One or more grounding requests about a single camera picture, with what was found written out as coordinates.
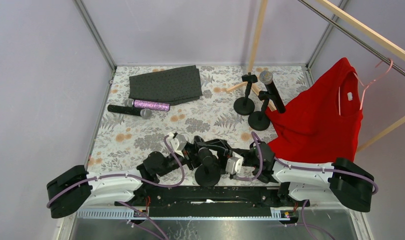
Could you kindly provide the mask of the black mic stand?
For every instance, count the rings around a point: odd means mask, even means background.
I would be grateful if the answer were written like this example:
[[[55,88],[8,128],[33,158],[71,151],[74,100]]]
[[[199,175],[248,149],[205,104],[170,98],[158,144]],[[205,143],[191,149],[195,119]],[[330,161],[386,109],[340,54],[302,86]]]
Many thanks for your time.
[[[244,97],[240,97],[235,100],[233,109],[239,115],[248,116],[255,110],[254,101],[249,98],[249,95],[252,91],[253,84],[258,82],[258,78],[256,75],[248,72],[247,74],[243,75],[241,79],[243,83],[246,83]]]
[[[260,91],[258,99],[263,101],[260,111],[254,111],[248,117],[249,126],[256,131],[264,131],[270,126],[270,119],[266,115],[272,95],[267,91]]]
[[[213,187],[221,177],[221,169],[215,160],[204,160],[196,169],[195,180],[201,187]]]

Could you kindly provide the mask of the black microphone silver grille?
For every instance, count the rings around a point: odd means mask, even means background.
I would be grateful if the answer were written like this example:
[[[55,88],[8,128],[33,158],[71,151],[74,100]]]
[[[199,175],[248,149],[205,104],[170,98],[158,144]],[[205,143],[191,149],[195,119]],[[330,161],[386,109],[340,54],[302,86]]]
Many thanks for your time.
[[[268,70],[263,70],[259,75],[259,80],[265,85],[268,93],[273,96],[273,104],[276,110],[283,114],[286,112],[283,100],[278,92],[278,89],[273,81],[273,73]]]

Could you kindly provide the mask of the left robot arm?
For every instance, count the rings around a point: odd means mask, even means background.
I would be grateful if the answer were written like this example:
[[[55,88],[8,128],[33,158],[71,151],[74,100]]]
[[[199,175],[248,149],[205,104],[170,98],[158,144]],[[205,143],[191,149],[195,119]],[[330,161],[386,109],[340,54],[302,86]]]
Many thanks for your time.
[[[170,154],[154,151],[136,168],[112,173],[87,171],[84,165],[75,165],[47,185],[48,203],[53,219],[67,217],[85,206],[128,202],[145,187],[174,188],[185,180],[185,169],[196,169],[199,143],[195,136],[188,142],[181,134],[169,134],[164,143]]]

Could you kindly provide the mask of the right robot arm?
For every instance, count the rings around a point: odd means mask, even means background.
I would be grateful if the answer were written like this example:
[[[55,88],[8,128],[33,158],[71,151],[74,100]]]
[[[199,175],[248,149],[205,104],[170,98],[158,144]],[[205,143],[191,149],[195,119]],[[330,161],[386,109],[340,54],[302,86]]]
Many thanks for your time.
[[[279,199],[338,202],[344,207],[368,213],[372,196],[378,192],[374,177],[345,159],[335,162],[302,163],[279,159],[261,140],[255,140],[249,149],[232,148],[222,139],[196,144],[202,164],[196,179],[202,187],[216,185],[222,175],[230,179],[262,183],[278,183]]]

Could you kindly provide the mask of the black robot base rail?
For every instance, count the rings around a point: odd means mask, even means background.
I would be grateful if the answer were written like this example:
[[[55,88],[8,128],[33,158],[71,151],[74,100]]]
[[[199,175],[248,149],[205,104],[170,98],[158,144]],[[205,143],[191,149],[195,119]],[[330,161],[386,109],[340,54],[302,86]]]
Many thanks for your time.
[[[142,207],[150,217],[252,218],[269,217],[272,208],[293,211],[303,206],[282,187],[266,186],[142,186],[130,200],[116,201],[118,207]]]

